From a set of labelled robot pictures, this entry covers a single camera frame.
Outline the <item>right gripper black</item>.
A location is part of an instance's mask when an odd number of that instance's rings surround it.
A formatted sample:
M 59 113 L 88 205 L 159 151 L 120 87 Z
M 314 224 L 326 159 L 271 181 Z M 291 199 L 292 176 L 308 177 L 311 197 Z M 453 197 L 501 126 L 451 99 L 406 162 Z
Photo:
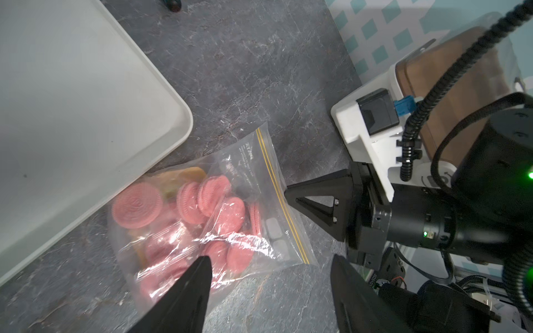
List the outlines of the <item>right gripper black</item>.
M 389 242 L 439 251 L 447 273 L 454 272 L 446 251 L 454 201 L 441 190 L 394 185 L 389 201 L 373 166 L 353 162 L 349 170 L 288 186 L 285 198 L 335 240 L 347 234 L 347 258 L 354 264 L 378 270 Z

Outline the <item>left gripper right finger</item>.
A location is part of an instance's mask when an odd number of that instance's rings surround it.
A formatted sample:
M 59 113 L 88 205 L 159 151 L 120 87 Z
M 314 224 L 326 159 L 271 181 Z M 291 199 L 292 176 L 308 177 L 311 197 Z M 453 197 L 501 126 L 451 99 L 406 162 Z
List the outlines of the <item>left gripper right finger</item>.
M 340 332 L 411 332 L 351 263 L 334 255 L 330 284 Z

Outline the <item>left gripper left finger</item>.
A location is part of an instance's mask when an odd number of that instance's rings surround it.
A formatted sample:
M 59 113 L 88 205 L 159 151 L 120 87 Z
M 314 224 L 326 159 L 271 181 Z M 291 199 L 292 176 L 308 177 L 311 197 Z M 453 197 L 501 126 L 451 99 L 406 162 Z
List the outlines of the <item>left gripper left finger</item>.
M 212 263 L 201 256 L 130 332 L 202 332 L 212 283 Z

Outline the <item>ziploc bag with pink cookies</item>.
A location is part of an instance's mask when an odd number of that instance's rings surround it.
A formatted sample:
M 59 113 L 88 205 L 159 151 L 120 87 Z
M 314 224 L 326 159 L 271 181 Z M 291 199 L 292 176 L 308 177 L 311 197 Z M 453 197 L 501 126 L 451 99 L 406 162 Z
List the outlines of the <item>ziploc bag with pink cookies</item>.
M 108 235 L 138 311 L 210 258 L 209 307 L 241 280 L 316 264 L 266 124 L 211 155 L 150 173 L 108 205 Z

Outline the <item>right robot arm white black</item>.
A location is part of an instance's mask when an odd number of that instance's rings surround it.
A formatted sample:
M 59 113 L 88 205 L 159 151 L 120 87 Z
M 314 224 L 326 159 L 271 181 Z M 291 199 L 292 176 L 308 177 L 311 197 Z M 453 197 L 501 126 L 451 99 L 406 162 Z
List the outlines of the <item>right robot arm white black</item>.
M 532 317 L 532 105 L 487 106 L 454 127 L 448 139 L 480 119 L 484 128 L 450 184 L 430 166 L 435 187 L 395 184 L 393 197 L 372 164 L 290 185 L 288 204 L 338 241 L 331 283 L 341 332 L 487 332 L 499 317 L 455 282 L 453 255 L 500 264 L 502 288 Z M 430 276 L 419 293 L 388 284 L 374 291 L 355 265 L 393 274 L 399 245 L 439 251 L 447 277 Z

